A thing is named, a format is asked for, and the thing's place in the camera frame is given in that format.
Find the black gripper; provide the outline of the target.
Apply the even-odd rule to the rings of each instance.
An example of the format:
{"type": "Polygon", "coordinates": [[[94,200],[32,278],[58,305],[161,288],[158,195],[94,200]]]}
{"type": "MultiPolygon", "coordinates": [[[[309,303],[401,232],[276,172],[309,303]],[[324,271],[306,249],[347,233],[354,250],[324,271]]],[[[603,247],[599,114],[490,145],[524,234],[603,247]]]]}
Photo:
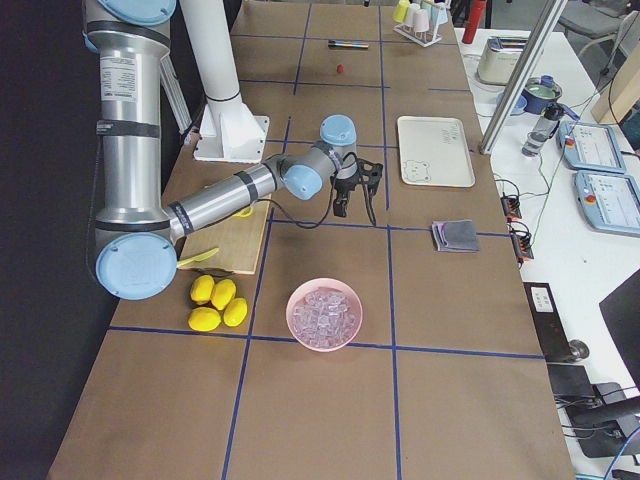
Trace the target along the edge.
{"type": "Polygon", "coordinates": [[[336,217],[348,215],[350,192],[360,183],[359,172],[359,159],[349,158],[331,178],[331,185],[335,191],[333,214],[336,217]]]}

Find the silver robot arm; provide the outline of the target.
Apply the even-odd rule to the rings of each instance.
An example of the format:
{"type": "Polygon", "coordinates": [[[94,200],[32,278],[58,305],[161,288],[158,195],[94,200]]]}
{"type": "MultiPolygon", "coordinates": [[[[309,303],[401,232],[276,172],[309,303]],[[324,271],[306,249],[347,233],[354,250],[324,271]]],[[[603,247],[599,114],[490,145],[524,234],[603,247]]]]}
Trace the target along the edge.
{"type": "Polygon", "coordinates": [[[177,240],[224,220],[279,190],[307,200],[324,183],[355,169],[356,129],[344,115],[321,124],[304,154],[262,155],[268,119],[244,103],[220,1],[86,1],[86,45],[100,60],[105,203],[95,219],[96,276],[126,300],[157,295],[177,270],[177,240]],[[170,20],[181,12],[206,97],[215,158],[247,169],[163,205],[160,193],[160,96],[167,80],[170,20]]]}

